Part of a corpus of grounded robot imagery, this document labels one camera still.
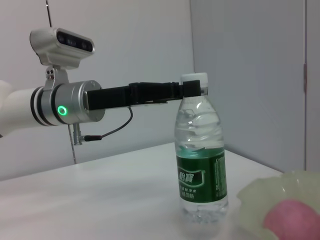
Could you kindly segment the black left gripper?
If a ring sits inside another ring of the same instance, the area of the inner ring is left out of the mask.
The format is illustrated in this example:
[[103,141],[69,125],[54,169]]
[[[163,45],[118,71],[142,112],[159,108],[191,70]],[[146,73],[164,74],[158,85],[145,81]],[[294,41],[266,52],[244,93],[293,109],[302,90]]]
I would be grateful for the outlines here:
[[90,90],[87,92],[87,102],[89,110],[104,110],[198,96],[201,96],[200,80],[183,83],[136,82],[127,86]]

